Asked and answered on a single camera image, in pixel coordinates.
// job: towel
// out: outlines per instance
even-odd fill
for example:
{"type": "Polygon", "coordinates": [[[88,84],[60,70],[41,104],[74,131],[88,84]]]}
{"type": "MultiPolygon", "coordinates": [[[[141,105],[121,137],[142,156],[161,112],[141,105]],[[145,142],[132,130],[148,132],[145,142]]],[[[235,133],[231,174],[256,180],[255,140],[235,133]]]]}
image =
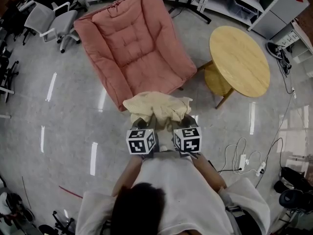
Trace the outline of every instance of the towel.
{"type": "Polygon", "coordinates": [[[180,122],[185,114],[190,113],[189,102],[191,98],[176,98],[160,92],[142,92],[123,102],[123,105],[131,115],[131,122],[138,118],[149,122],[151,116],[156,116],[161,127],[168,126],[170,120],[180,122]]]}

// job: black hair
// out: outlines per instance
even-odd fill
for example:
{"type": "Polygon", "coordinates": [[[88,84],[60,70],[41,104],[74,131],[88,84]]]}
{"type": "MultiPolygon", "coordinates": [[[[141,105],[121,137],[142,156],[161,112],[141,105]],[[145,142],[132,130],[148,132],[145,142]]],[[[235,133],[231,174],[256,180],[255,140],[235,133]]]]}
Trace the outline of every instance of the black hair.
{"type": "Polygon", "coordinates": [[[140,183],[119,192],[112,211],[111,235],[157,235],[165,193],[151,184],[140,183]]]}

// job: gray floor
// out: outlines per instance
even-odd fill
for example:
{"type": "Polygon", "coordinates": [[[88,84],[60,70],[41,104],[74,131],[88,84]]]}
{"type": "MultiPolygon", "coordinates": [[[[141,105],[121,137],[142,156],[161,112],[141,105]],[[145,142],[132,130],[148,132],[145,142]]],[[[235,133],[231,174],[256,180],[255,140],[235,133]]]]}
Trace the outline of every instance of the gray floor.
{"type": "MultiPolygon", "coordinates": [[[[91,10],[101,6],[93,5],[91,10]]],[[[212,19],[210,25],[188,10],[174,18],[186,51],[197,66],[210,60],[209,37],[216,27],[231,25],[247,32],[244,25],[228,17],[215,13],[208,15],[212,19]]],[[[247,33],[264,50],[265,40],[254,32],[247,33]]],[[[61,54],[55,42],[45,44],[37,34],[30,36],[25,46],[22,46],[20,37],[11,43],[11,47],[14,50],[10,62],[20,61],[20,74],[13,84],[15,95],[10,96],[6,104],[1,98],[0,114],[8,113],[12,119],[0,119],[0,173],[11,190],[18,193],[28,206],[23,177],[37,224],[53,225],[54,210],[77,218],[81,199],[59,186],[81,196],[86,190],[111,193],[130,157],[125,143],[126,131],[131,126],[130,114],[116,109],[81,44],[71,40],[66,52],[61,54]],[[53,76],[55,83],[49,100],[47,95],[53,76]],[[92,148],[96,149],[94,164],[92,148]]],[[[216,169],[224,165],[225,148],[236,144],[240,137],[247,140],[248,155],[259,150],[264,160],[285,114],[290,96],[286,93],[276,60],[266,50],[264,53],[271,78],[267,93],[260,98],[234,93],[219,110],[215,110],[220,98],[206,87],[203,72],[190,79],[184,85],[184,91],[173,93],[193,99],[191,114],[202,127],[203,153],[216,169]]],[[[284,139],[282,165],[288,164],[298,170],[306,170],[308,165],[301,157],[312,150],[313,87],[306,73],[303,65],[293,64],[287,84],[290,88],[291,77],[296,100],[291,100],[277,135],[284,139]]],[[[239,146],[241,152],[244,144],[239,146]]],[[[258,186],[270,205],[272,220],[281,211],[278,195],[272,189],[280,169],[279,151],[280,144],[275,145],[258,186]]],[[[230,147],[227,168],[231,168],[233,154],[234,147],[230,147]]],[[[258,168],[258,154],[251,157],[248,166],[247,171],[258,168]]],[[[256,185],[260,179],[255,172],[245,175],[223,172],[222,175],[227,184],[248,177],[256,185]]]]}

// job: white armrest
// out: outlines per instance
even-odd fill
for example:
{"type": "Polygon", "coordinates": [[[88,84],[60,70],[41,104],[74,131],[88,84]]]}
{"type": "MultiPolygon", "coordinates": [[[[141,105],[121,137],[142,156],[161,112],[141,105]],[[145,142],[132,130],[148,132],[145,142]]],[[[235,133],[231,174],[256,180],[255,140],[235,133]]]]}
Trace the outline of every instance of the white armrest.
{"type": "Polygon", "coordinates": [[[52,29],[46,31],[45,33],[40,33],[39,36],[40,36],[40,37],[43,37],[43,36],[45,36],[45,35],[47,35],[47,34],[49,34],[49,33],[51,33],[51,32],[54,32],[55,38],[58,39],[57,33],[56,33],[56,31],[55,31],[55,28],[52,28],[52,29]]]}
{"type": "Polygon", "coordinates": [[[69,11],[69,6],[70,6],[70,3],[69,2],[66,2],[66,3],[63,3],[62,5],[60,5],[59,7],[56,7],[53,11],[56,11],[60,8],[62,8],[63,6],[67,5],[67,11],[69,11]]]}

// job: pink armchair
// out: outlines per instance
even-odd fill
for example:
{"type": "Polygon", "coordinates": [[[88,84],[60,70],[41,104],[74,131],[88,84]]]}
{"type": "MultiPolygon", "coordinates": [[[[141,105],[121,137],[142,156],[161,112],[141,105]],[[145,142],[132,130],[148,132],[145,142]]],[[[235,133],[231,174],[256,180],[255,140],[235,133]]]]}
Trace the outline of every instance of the pink armchair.
{"type": "Polygon", "coordinates": [[[120,111],[124,100],[145,91],[168,94],[197,71],[162,0],[118,0],[74,27],[120,111]]]}

